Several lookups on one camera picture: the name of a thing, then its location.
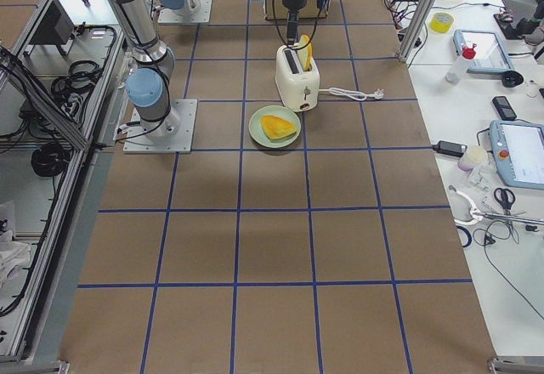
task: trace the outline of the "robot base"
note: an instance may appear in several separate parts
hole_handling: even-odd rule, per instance
[[[212,13],[212,0],[201,0],[201,7],[194,14],[183,16],[165,8],[159,14],[159,24],[165,26],[181,26],[183,24],[209,23]]]
[[[164,138],[149,138],[147,135],[138,136],[125,142],[125,153],[190,153],[195,129],[196,99],[175,99],[172,101],[172,109],[175,109],[181,117],[178,131],[172,136]],[[134,109],[131,121],[139,121],[139,114]],[[128,129],[127,137],[142,133],[141,127]]]

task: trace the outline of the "plate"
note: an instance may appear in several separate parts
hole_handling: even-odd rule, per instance
[[[278,116],[281,119],[291,122],[297,128],[297,132],[283,139],[270,140],[261,126],[261,117],[265,115]],[[271,147],[272,149],[286,147],[297,140],[297,137],[300,134],[300,119],[298,119],[295,112],[285,106],[265,106],[256,111],[249,120],[249,134],[252,135],[253,140],[264,147]]]

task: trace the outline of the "black remote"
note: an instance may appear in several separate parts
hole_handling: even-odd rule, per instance
[[[506,96],[496,96],[493,98],[493,105],[503,121],[515,121],[516,117],[518,117]]]

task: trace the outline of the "white bottle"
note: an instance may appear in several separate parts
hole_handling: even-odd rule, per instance
[[[456,62],[451,65],[450,70],[445,74],[445,80],[453,85],[456,85],[461,81],[463,75],[467,73],[468,68],[473,63],[473,59],[476,56],[476,44],[473,44],[472,48],[466,45],[462,46],[462,53],[457,57]]]

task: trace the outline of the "black-handled scissors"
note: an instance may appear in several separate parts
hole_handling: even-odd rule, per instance
[[[493,196],[495,197],[496,202],[498,202],[504,213],[510,215],[510,210],[512,209],[513,203],[516,202],[516,195],[510,189],[503,189],[499,187],[493,191]]]

